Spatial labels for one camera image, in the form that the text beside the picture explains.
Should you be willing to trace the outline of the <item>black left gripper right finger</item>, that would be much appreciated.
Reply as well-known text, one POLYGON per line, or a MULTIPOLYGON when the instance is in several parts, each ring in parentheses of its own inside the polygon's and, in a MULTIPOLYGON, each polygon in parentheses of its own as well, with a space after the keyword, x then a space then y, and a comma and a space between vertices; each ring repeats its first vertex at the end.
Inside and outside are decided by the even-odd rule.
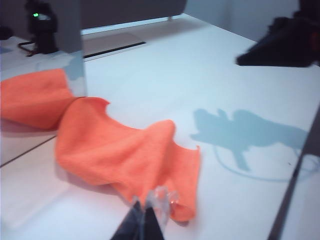
POLYGON ((143 217, 143 239, 164 240, 164 231, 169 218, 175 213, 179 201, 177 191, 166 186, 150 190, 145 199, 143 217))

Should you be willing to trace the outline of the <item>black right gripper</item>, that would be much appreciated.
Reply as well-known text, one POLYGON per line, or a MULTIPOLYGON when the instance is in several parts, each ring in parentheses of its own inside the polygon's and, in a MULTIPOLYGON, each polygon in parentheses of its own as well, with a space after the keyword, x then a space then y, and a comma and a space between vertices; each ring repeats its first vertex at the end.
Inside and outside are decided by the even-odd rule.
POLYGON ((320 59, 320 25, 303 15, 278 17, 268 35, 235 59, 239 66, 307 68, 320 59))

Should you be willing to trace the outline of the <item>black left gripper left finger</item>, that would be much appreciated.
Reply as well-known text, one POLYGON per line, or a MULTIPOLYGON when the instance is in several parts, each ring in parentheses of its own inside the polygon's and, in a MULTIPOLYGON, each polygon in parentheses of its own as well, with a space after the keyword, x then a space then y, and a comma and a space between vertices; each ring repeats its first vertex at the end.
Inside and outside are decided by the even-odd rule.
POLYGON ((144 216, 140 200, 134 197, 131 207, 116 229, 111 240, 139 240, 141 221, 144 216))

